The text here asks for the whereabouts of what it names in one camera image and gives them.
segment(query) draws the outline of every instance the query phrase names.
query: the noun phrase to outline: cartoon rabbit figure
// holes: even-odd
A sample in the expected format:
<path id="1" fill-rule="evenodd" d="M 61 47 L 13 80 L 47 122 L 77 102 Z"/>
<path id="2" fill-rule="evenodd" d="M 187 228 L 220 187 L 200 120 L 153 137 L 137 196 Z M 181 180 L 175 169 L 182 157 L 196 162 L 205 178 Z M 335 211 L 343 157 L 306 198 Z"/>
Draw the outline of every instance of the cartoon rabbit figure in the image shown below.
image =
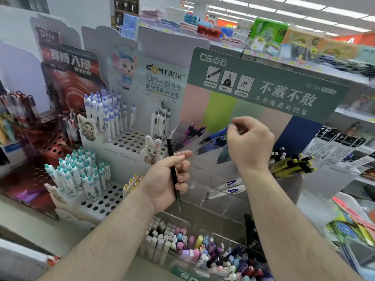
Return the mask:
<path id="1" fill-rule="evenodd" d="M 135 69 L 138 67 L 138 57 L 129 56 L 121 51 L 112 54 L 112 65 L 119 74 L 116 83 L 124 89 L 132 87 L 132 78 L 135 76 Z"/>
<path id="2" fill-rule="evenodd" d="M 87 119 L 86 117 L 78 114 L 78 127 L 82 131 L 82 135 L 86 137 L 87 140 L 95 141 L 95 134 L 97 133 L 95 122 L 93 118 Z"/>
<path id="3" fill-rule="evenodd" d="M 145 137 L 146 146 L 139 152 L 141 156 L 145 156 L 144 162 L 154 165 L 158 160 L 162 158 L 161 145 L 162 142 L 159 139 L 152 140 L 150 136 Z"/>

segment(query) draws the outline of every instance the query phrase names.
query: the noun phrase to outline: finger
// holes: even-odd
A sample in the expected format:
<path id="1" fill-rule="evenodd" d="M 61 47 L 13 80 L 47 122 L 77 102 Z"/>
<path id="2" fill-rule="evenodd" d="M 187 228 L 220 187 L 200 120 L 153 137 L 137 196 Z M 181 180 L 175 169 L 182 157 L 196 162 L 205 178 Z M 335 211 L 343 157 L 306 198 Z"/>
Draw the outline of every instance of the finger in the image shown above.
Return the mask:
<path id="1" fill-rule="evenodd" d="M 162 159 L 159 161 L 159 164 L 165 167 L 172 167 L 174 165 L 179 165 L 182 163 L 182 161 L 185 159 L 185 155 L 180 155 L 180 156 L 170 156 Z"/>
<path id="2" fill-rule="evenodd" d="M 176 166 L 178 173 L 186 172 L 190 168 L 189 161 L 183 161 L 180 165 Z"/>
<path id="3" fill-rule="evenodd" d="M 190 174 L 188 172 L 183 172 L 177 176 L 177 180 L 179 182 L 185 182 L 190 178 Z"/>
<path id="4" fill-rule="evenodd" d="M 231 142 L 237 136 L 239 136 L 237 126 L 235 126 L 234 124 L 229 124 L 228 130 L 227 130 L 228 142 Z"/>
<path id="5" fill-rule="evenodd" d="M 192 155 L 193 155 L 193 152 L 192 151 L 181 151 L 181 152 L 177 152 L 177 153 L 174 153 L 175 156 L 179 156 L 179 155 L 185 155 L 185 158 L 190 158 Z"/>
<path id="6" fill-rule="evenodd" d="M 189 188 L 188 184 L 183 182 L 183 183 L 176 183 L 174 186 L 177 190 L 180 191 L 180 194 L 184 194 L 187 189 Z"/>
<path id="7" fill-rule="evenodd" d="M 232 119 L 232 123 L 236 125 L 243 125 L 245 126 L 248 130 L 251 130 L 252 128 L 258 126 L 258 125 L 263 125 L 260 123 L 259 120 L 252 118 L 250 116 L 242 116 L 242 117 L 236 117 Z"/>

